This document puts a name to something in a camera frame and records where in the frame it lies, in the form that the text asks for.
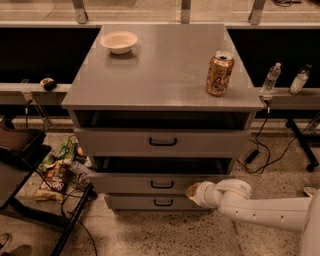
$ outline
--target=black cable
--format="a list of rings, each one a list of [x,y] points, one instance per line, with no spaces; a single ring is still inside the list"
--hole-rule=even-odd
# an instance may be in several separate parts
[[[45,178],[42,176],[41,173],[39,173],[37,170],[34,170],[34,171],[35,171],[35,173],[37,173],[37,174],[41,177],[41,179],[44,181],[44,183],[46,183],[46,185],[47,185],[50,189],[52,189],[54,192],[60,193],[60,194],[62,194],[62,195],[64,195],[64,196],[72,196],[72,197],[76,197],[76,198],[82,198],[81,196],[70,195],[70,194],[68,194],[68,193],[63,193],[63,192],[55,189],[54,187],[52,187],[52,186],[45,180]]]
[[[67,197],[63,200],[63,202],[62,202],[62,204],[61,204],[61,215],[62,215],[63,217],[66,217],[66,214],[65,214],[64,211],[63,211],[63,205],[64,205],[64,203],[66,202],[66,200],[68,199],[68,197],[69,197],[69,196],[72,196],[71,194],[73,194],[73,193],[75,193],[75,192],[81,192],[81,190],[78,190],[78,189],[73,190],[71,193],[69,193],[69,194],[67,195]],[[75,209],[76,209],[76,208],[77,208],[77,207],[75,207],[71,212],[68,212],[68,213],[70,214],[70,216],[73,216],[73,215],[75,214]],[[96,247],[95,241],[94,241],[91,233],[89,232],[89,230],[85,227],[85,225],[84,225],[79,219],[77,219],[77,221],[81,224],[81,226],[85,229],[85,231],[86,231],[87,234],[89,235],[90,240],[91,240],[92,245],[93,245],[93,248],[94,248],[95,255],[98,256],[97,247]]]
[[[268,167],[269,165],[272,165],[272,164],[280,161],[280,160],[284,157],[285,153],[287,152],[287,150],[289,149],[289,147],[290,147],[290,145],[293,143],[293,141],[295,141],[295,140],[297,139],[296,137],[293,138],[293,139],[288,143],[287,147],[284,149],[284,151],[282,152],[281,156],[278,157],[277,159],[269,162],[269,161],[270,161],[271,152],[270,152],[268,146],[265,145],[265,144],[263,144],[263,143],[261,143],[261,142],[259,142],[259,141],[257,140],[257,138],[258,138],[258,136],[260,135],[260,133],[261,133],[261,131],[262,131],[262,129],[263,129],[263,127],[264,127],[267,119],[268,119],[268,117],[265,119],[265,121],[264,121],[263,125],[261,126],[259,132],[258,132],[257,135],[255,136],[256,142],[250,140],[251,142],[256,143],[256,145],[258,146],[258,148],[257,148],[256,150],[259,149],[259,145],[261,145],[261,146],[263,146],[263,147],[265,147],[265,148],[267,149],[267,151],[268,151],[268,158],[267,158],[266,164],[265,164],[264,166],[262,166],[262,167],[259,167],[257,170],[254,171],[254,170],[251,170],[249,167],[247,167],[247,162],[246,162],[245,164],[243,164],[243,163],[241,163],[239,160],[237,160],[237,162],[238,162],[239,164],[241,164],[241,165],[244,167],[244,169],[245,169],[249,174],[262,174],[262,173],[264,172],[264,170],[265,170],[266,167]],[[306,126],[306,128],[303,129],[303,131],[301,132],[301,134],[303,134],[303,133],[310,127],[310,125],[312,124],[313,120],[314,120],[314,118],[309,122],[309,124]]]
[[[78,219],[78,222],[81,224],[81,226],[85,229],[85,231],[87,232],[87,234],[90,237],[90,240],[92,242],[93,248],[94,248],[94,253],[96,256],[98,256],[98,251],[97,251],[97,247],[96,247],[96,243],[94,242],[94,239],[91,235],[91,233],[89,232],[89,230],[85,227],[85,225]]]

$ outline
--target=white robotic arm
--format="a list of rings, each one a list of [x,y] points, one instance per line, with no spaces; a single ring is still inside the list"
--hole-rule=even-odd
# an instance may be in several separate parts
[[[301,255],[320,255],[320,190],[313,198],[251,200],[251,186],[241,180],[226,179],[217,184],[196,183],[186,195],[205,208],[218,209],[235,221],[302,232]]]

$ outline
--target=black panel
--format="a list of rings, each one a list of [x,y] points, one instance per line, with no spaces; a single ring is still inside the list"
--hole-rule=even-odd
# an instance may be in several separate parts
[[[0,82],[71,84],[99,28],[0,28]]]
[[[229,29],[255,87],[262,86],[277,61],[282,64],[276,87],[289,87],[305,64],[313,66],[307,88],[320,87],[319,29]]]

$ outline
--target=terrazzo floor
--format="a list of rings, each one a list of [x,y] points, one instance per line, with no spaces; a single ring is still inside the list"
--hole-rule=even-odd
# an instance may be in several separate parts
[[[261,123],[253,128],[255,133]],[[61,143],[71,135],[68,131],[48,132],[45,143],[57,154]],[[265,143],[271,152],[270,161],[281,156],[286,146],[294,139],[292,132],[282,129],[267,129],[258,140]],[[244,159],[256,149],[249,141]],[[267,151],[260,147],[260,154],[251,164],[256,170],[267,159]],[[313,149],[319,158],[320,151]],[[306,171],[308,159],[299,142],[294,140],[281,160],[268,166],[262,174],[248,174],[236,163],[232,175],[248,182],[253,189],[252,198],[302,197],[305,186],[320,187],[320,169]],[[60,213],[61,206],[53,201],[34,201],[33,197],[41,180],[33,174],[18,194],[21,202],[33,208]],[[77,199],[68,199],[64,212],[73,210]],[[155,255],[200,255],[200,256],[284,256],[299,255],[301,234],[279,231],[245,223],[234,223],[217,211],[210,212],[113,212],[107,208],[104,195],[91,201],[81,217],[81,222],[90,232],[99,256],[155,256]],[[60,231],[0,215],[1,232],[11,236],[6,251],[15,256],[51,255]],[[67,241],[61,255],[96,255],[92,240],[78,223]]]

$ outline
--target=aluminum can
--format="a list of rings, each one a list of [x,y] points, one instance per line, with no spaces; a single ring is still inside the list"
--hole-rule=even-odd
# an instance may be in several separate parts
[[[234,59],[231,53],[217,51],[211,58],[208,77],[207,91],[214,96],[223,96],[228,88]]]

